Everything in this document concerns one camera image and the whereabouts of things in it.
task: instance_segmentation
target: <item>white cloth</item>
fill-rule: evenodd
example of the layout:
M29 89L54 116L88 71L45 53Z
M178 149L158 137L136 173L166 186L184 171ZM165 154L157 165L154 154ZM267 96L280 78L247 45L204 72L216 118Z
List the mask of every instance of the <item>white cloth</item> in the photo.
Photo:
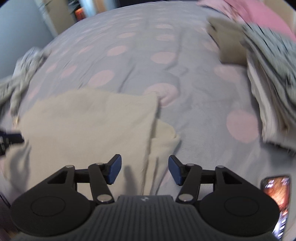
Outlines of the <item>white cloth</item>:
M259 103L263 141L296 150L296 125L290 121L290 118L285 118L280 111L277 111L277 108L280 108L279 100L275 97L262 66L252 55L248 51L247 72L252 93Z
M12 76L2 79L0 84L0 106L10 99L10 112L16 116L23 92L49 56L49 52L37 47L31 48L25 55L18 59Z
M25 144L8 150L4 175L24 192L65 165L85 169L121 154L121 171L109 186L114 197L155 194L179 143L174 129L155 118L157 107L155 94L88 88L39 101L20 120ZM91 198L89 185L78 191Z

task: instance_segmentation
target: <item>phone screen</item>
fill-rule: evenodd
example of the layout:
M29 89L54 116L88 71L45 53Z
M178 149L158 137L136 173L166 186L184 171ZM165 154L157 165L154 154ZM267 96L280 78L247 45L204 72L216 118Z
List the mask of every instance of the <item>phone screen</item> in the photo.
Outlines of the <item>phone screen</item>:
M272 233L281 240L288 218L290 178L288 176L268 177L262 180L261 185L262 190L275 200L279 206L279 220Z

